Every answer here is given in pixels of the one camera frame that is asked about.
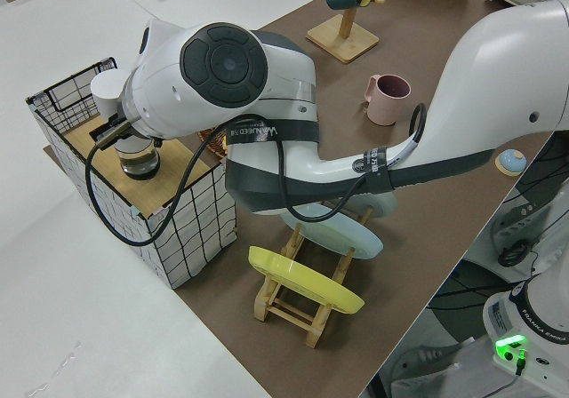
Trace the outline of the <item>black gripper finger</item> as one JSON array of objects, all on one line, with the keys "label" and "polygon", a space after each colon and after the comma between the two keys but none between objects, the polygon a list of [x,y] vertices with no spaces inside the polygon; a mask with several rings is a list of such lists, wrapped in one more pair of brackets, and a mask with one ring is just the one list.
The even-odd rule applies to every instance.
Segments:
[{"label": "black gripper finger", "polygon": [[95,147],[105,150],[115,145],[120,139],[126,139],[131,136],[132,125],[125,121],[110,127],[107,131],[99,134],[95,139]]}]

